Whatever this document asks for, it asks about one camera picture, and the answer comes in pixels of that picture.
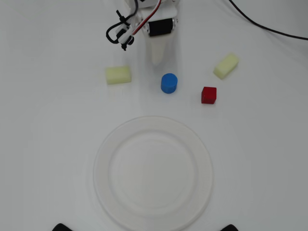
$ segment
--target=white table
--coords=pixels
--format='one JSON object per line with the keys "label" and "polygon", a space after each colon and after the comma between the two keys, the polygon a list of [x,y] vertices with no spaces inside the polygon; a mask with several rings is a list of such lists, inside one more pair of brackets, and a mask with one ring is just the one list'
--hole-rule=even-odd
{"label": "white table", "polygon": [[[121,231],[97,203],[92,166],[108,133],[143,115],[183,122],[210,152],[212,200],[187,230],[307,230],[307,41],[255,27],[226,0],[183,0],[176,39],[154,68],[142,34],[127,52],[105,38],[117,21],[110,0],[45,4],[0,1],[0,230],[63,222]],[[261,24],[308,37],[307,1],[236,4]],[[230,51],[241,61],[222,81],[212,71]],[[132,83],[107,86],[104,68],[121,64]],[[160,90],[168,72],[179,79],[171,95]],[[203,86],[218,88],[215,105],[201,104]]]}

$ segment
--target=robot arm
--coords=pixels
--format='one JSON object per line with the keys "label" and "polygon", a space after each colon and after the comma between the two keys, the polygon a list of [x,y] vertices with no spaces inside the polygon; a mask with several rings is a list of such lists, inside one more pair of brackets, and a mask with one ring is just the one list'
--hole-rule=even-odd
{"label": "robot arm", "polygon": [[[113,44],[121,44],[122,48],[126,50],[128,45],[134,42],[134,35],[140,30],[143,30],[147,39],[150,42],[157,43],[160,36],[171,35],[177,25],[178,10],[176,5],[179,0],[125,0],[130,7],[130,15],[123,17],[119,11],[117,14],[120,17],[119,23],[110,27],[106,36]],[[116,40],[112,40],[109,32],[116,28]],[[166,39],[162,41],[164,51]]]}

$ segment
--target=red wire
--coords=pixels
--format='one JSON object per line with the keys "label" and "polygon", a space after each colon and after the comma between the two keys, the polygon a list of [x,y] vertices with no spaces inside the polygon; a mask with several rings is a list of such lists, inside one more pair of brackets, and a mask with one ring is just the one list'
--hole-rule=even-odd
{"label": "red wire", "polygon": [[146,24],[146,22],[156,13],[158,10],[162,0],[159,0],[159,3],[157,4],[157,7],[153,10],[153,12],[134,30],[133,35],[137,34],[137,32]]}

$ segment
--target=black object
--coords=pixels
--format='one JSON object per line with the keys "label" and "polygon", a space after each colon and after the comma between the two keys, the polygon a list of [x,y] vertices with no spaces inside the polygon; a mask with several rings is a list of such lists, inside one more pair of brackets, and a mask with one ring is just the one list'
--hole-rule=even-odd
{"label": "black object", "polygon": [[234,225],[228,225],[227,227],[225,227],[221,231],[238,231],[238,229]]}
{"label": "black object", "polygon": [[256,26],[258,26],[258,27],[260,27],[260,28],[262,28],[262,29],[264,29],[264,30],[268,30],[268,31],[270,31],[270,32],[273,32],[273,33],[276,33],[276,34],[280,34],[280,35],[283,35],[283,36],[287,36],[287,37],[291,37],[291,38],[294,38],[294,39],[308,40],[308,38],[305,38],[305,37],[299,37],[299,36],[294,36],[294,35],[285,34],[285,33],[283,33],[283,32],[279,32],[279,31],[277,31],[277,30],[273,30],[273,29],[270,29],[270,28],[268,28],[268,27],[262,26],[262,25],[256,23],[255,21],[251,20],[250,18],[248,18],[248,16],[246,16],[246,14],[244,14],[244,13],[240,10],[240,8],[238,8],[238,7],[235,5],[235,3],[234,3],[232,0],[229,0],[229,2],[231,2],[231,4],[235,7],[235,9],[236,9],[239,13],[241,13],[241,15],[242,15],[245,19],[247,19],[247,20],[248,20],[249,22],[251,22],[252,24],[254,24],[254,25],[256,25]]}
{"label": "black object", "polygon": [[64,224],[57,224],[56,227],[54,227],[52,231],[72,231],[72,230],[70,230]]}
{"label": "black object", "polygon": [[168,18],[149,22],[149,29],[150,37],[170,34],[173,30],[173,19]]}
{"label": "black object", "polygon": [[118,41],[117,39],[116,39],[116,40],[113,40],[113,39],[109,36],[109,32],[110,32],[112,29],[114,29],[114,28],[116,28],[117,26],[120,26],[120,25],[122,25],[122,24],[126,24],[126,25],[127,25],[127,20],[130,19],[131,17],[135,16],[136,13],[137,13],[137,11],[138,11],[138,9],[139,9],[138,0],[135,0],[135,11],[134,11],[132,14],[130,14],[129,16],[127,16],[126,18],[123,18],[122,16],[120,16],[120,14],[119,14],[118,12],[116,12],[116,13],[120,16],[120,22],[117,23],[117,24],[114,24],[113,26],[111,26],[111,27],[106,31],[106,37],[107,37],[107,39],[108,39],[111,43],[113,43],[113,44],[118,44],[119,41]]}

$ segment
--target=white robot body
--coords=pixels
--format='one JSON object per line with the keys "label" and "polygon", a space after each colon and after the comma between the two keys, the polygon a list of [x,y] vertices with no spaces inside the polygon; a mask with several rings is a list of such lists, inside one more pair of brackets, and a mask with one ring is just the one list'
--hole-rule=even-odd
{"label": "white robot body", "polygon": [[[151,45],[153,64],[159,64],[164,58],[165,47],[172,39],[178,24],[177,4],[179,1],[138,0],[137,13],[116,30],[117,40],[122,44],[123,49],[133,43],[133,35],[137,29],[140,29]],[[125,2],[130,8],[130,13],[133,13],[136,9],[135,0],[125,0]]]}

